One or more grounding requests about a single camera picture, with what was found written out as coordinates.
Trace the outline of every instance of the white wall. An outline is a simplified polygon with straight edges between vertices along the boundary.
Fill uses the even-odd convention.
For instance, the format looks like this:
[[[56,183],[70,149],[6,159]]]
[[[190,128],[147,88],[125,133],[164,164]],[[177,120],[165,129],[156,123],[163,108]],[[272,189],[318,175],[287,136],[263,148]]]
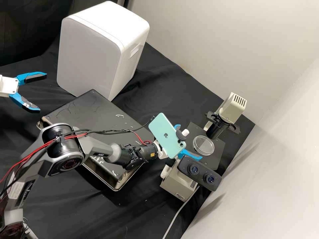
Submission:
[[[255,126],[182,239],[319,238],[319,59]]]
[[[255,123],[317,57],[317,0],[130,1],[150,45]]]

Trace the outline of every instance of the red wire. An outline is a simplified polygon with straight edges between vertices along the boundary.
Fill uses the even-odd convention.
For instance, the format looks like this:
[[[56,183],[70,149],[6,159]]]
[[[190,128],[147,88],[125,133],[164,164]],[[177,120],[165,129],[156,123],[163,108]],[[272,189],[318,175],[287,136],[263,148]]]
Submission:
[[[70,135],[65,137],[65,139],[71,139],[71,138],[79,138],[79,137],[83,137],[87,135],[87,133],[83,133],[83,134],[79,134],[79,135]],[[18,163],[14,164],[8,171],[7,173],[3,176],[3,178],[0,180],[0,183],[2,183],[2,181],[10,174],[10,172],[18,165],[21,164],[16,173],[20,170],[20,168],[37,152],[39,152],[41,149],[47,147],[49,144],[51,144],[55,139],[50,140],[49,142],[46,142],[45,144],[43,144],[41,147],[37,148],[36,150],[34,150],[32,153],[28,154],[26,157],[24,157],[23,159],[21,159]],[[8,196],[8,193],[1,199],[0,203]]]
[[[65,139],[71,139],[71,138],[78,138],[78,137],[82,137],[84,135],[86,135],[87,133],[83,133],[83,134],[78,134],[78,135],[70,135],[65,137]],[[41,147],[37,148],[36,150],[34,150],[32,153],[28,154],[26,157],[24,157],[22,160],[20,160],[19,162],[17,162],[16,164],[14,164],[7,172],[6,174],[3,176],[3,178],[0,180],[0,183],[3,182],[3,180],[9,175],[9,173],[20,163],[22,162],[26,162],[27,160],[29,160],[32,155],[34,155],[35,153],[37,153],[38,151],[40,151],[41,149],[47,147],[49,144],[51,144],[53,141],[55,141],[55,139],[50,140],[49,142],[46,142],[45,144],[43,144]]]
[[[140,137],[136,132],[134,132],[134,131],[131,131],[131,132],[136,135],[136,137],[139,139],[139,141],[140,141],[142,144],[146,145],[146,143],[143,142],[143,140],[141,139],[141,137]]]

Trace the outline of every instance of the label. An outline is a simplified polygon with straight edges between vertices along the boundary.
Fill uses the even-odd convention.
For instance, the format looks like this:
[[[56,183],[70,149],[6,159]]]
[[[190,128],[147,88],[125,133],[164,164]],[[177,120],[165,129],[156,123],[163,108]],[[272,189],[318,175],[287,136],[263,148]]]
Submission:
[[[103,154],[103,153],[98,153],[98,152],[94,153],[93,155],[94,156],[99,156],[99,157],[107,157],[107,156],[109,156],[108,154]]]
[[[22,191],[22,193],[20,193],[20,196],[19,196],[15,206],[22,206],[23,205],[23,203],[27,199],[27,196],[29,195],[29,192],[31,191],[32,186],[33,186],[35,181],[36,180],[33,179],[33,180],[30,180],[30,181],[25,183],[25,185],[23,187],[23,191]]]
[[[195,181],[192,181],[192,184],[190,185],[191,188],[194,188],[196,185],[196,182]]]
[[[15,182],[11,188],[10,192],[8,194],[8,197],[10,199],[18,199],[22,189],[23,189],[24,182]]]
[[[179,195],[178,193],[176,193],[175,196],[181,200],[185,200],[185,197],[183,197],[182,195]]]

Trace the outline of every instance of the black wire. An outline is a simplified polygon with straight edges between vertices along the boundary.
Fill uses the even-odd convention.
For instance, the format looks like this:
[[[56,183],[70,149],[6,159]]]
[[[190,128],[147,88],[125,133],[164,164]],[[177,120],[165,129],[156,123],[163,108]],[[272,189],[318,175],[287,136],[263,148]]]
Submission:
[[[89,130],[89,129],[78,129],[78,130],[74,130],[74,131],[71,131],[67,134],[65,134],[64,136],[68,136],[68,135],[71,135],[71,134],[74,134],[74,133],[78,133],[78,132],[83,132],[83,131],[88,131],[87,134],[90,134],[90,133],[97,133],[97,134],[103,134],[103,135],[112,135],[112,134],[122,134],[122,133],[130,133],[132,131],[137,131],[143,127],[145,127],[147,124],[149,124],[155,117],[153,116],[148,122],[146,122],[144,125],[142,125],[141,127],[138,127],[136,129],[133,129],[133,130],[128,130],[128,129],[121,129],[121,130],[103,130],[103,131],[93,131],[93,130]],[[46,153],[46,151],[48,150],[49,147],[51,147],[56,141],[53,141],[51,144],[49,144],[47,147],[45,147],[42,152],[40,152],[37,157],[33,160],[33,162],[27,167],[27,168],[24,168],[24,172],[26,172],[32,165],[34,165],[37,161],[39,161],[39,159]],[[13,180],[6,188],[5,188],[5,185],[6,185],[6,181],[7,181],[7,178],[9,177],[9,175],[6,177],[6,180],[5,180],[5,184],[4,184],[4,188],[2,190],[2,192],[0,193],[0,197],[4,194],[4,192],[10,188],[15,182],[17,182],[22,176],[24,175],[24,173],[20,173],[19,176]]]
[[[148,122],[146,122],[144,125],[142,125],[141,127],[138,127],[136,129],[132,129],[130,131],[137,131],[143,127],[145,127],[147,124],[149,124],[155,117],[153,116]],[[65,134],[64,136],[69,136],[71,134],[74,133],[78,133],[78,132],[83,132],[83,131],[87,131],[87,134],[91,134],[91,133],[96,133],[96,134],[103,134],[103,135],[113,135],[113,134],[121,134],[121,133],[129,133],[130,131],[128,129],[109,129],[109,130],[90,130],[90,129],[78,129],[78,130],[74,130],[71,131],[67,134]]]
[[[2,190],[2,192],[0,193],[0,197],[4,194],[4,192],[5,192],[7,189],[9,189],[15,182],[17,182],[17,181],[24,175],[24,173],[25,173],[32,165],[34,165],[36,162],[38,162],[39,159],[46,153],[46,151],[48,150],[48,148],[50,148],[55,142],[56,142],[56,140],[53,141],[52,143],[50,143],[50,144],[49,144],[47,147],[45,147],[44,149],[42,149],[42,151],[40,151],[40,153],[36,156],[36,158],[33,160],[33,162],[30,163],[30,165],[29,165],[28,167],[24,168],[24,169],[23,169],[23,172],[20,173],[19,176],[18,176],[15,180],[13,180],[6,188],[4,188],[4,189]]]
[[[27,230],[29,228],[29,221],[27,218],[23,217],[23,222],[27,225],[24,230]]]

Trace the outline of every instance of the white cable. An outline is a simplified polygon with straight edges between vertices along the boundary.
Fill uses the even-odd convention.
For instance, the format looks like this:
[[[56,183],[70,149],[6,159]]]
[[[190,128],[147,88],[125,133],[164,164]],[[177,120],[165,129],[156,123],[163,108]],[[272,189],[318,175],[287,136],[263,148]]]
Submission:
[[[166,230],[166,232],[165,232],[165,234],[164,234],[164,236],[163,236],[162,239],[165,239],[165,238],[166,238],[166,236],[167,236],[167,234],[168,234],[170,228],[172,227],[172,225],[173,225],[175,219],[177,218],[179,212],[183,209],[183,207],[186,205],[186,203],[188,203],[188,201],[189,201],[189,200],[191,199],[191,197],[195,194],[195,192],[197,191],[198,188],[199,188],[199,186],[197,186],[197,187],[195,188],[195,191],[189,196],[189,198],[184,202],[184,204],[183,204],[183,205],[180,207],[180,209],[177,211],[177,213],[175,214],[175,216],[174,216],[172,222],[170,223],[170,225],[169,225],[168,229]]]

